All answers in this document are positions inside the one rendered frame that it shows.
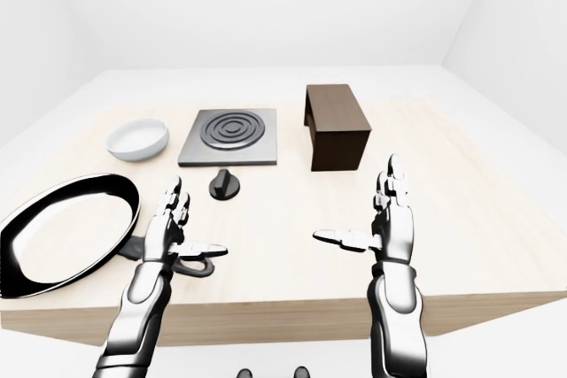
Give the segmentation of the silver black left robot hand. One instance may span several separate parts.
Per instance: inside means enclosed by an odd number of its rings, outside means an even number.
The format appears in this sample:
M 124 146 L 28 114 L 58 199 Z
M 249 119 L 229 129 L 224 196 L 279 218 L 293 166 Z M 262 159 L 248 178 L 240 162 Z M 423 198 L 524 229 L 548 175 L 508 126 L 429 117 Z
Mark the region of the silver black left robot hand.
M 190 195 L 182 190 L 182 179 L 176 175 L 159 200 L 157 211 L 148 225 L 143 248 L 143 261 L 172 265 L 176 259 L 203 260 L 227 255 L 219 244 L 185 239 L 184 226 L 189 219 Z

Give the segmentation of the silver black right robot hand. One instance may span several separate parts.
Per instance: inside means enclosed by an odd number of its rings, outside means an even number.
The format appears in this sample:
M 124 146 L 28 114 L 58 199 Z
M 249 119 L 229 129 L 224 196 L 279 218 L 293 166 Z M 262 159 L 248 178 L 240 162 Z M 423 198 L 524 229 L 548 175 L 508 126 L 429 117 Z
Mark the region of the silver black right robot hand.
M 387 169 L 377 177 L 373 197 L 375 218 L 369 234 L 353 230 L 319 229 L 313 238 L 353 252 L 374 251 L 378 261 L 411 261 L 414 245 L 414 216 L 408 204 L 408 178 L 398 154 L 393 153 Z

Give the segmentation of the round black stove knob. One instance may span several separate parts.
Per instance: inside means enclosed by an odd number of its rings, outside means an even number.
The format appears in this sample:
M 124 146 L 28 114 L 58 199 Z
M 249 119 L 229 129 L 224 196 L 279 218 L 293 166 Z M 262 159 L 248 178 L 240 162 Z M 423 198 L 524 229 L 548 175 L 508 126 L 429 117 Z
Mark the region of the round black stove knob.
M 240 181 L 228 169 L 222 168 L 209 183 L 210 196 L 218 201 L 227 201 L 240 191 Z

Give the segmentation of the flat dark stove plate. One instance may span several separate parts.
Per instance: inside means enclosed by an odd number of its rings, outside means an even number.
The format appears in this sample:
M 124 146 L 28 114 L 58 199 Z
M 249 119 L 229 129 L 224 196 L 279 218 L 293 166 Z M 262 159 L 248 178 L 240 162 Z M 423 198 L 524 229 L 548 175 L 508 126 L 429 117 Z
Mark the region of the flat dark stove plate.
M 274 166 L 273 108 L 200 110 L 177 159 L 179 166 Z

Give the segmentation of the black frying pan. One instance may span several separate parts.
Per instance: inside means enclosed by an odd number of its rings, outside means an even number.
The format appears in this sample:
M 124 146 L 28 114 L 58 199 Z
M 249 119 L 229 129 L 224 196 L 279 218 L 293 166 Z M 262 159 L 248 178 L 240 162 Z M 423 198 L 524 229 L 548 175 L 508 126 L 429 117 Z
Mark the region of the black frying pan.
M 65 181 L 26 201 L 0 221 L 0 298 L 60 289 L 97 271 L 114 256 L 142 261 L 144 238 L 133 234 L 141 211 L 137 186 L 118 174 Z M 171 266 L 207 277 L 211 258 Z

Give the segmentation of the white bowl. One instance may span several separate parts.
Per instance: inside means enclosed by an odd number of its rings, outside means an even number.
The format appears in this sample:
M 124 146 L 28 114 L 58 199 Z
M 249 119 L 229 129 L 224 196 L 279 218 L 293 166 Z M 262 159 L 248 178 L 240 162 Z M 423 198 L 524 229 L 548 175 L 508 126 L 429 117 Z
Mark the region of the white bowl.
M 106 138 L 106 150 L 117 159 L 138 162 L 160 154 L 169 141 L 167 125 L 157 119 L 132 120 L 115 128 Z

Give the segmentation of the dark brown wooden box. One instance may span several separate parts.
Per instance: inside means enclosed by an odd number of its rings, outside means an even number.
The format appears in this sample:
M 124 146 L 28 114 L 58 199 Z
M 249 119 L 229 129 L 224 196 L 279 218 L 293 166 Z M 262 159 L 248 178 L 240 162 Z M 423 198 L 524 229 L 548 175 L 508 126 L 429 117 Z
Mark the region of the dark brown wooden box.
M 307 85 L 304 125 L 313 146 L 313 172 L 359 168 L 371 126 L 349 85 Z

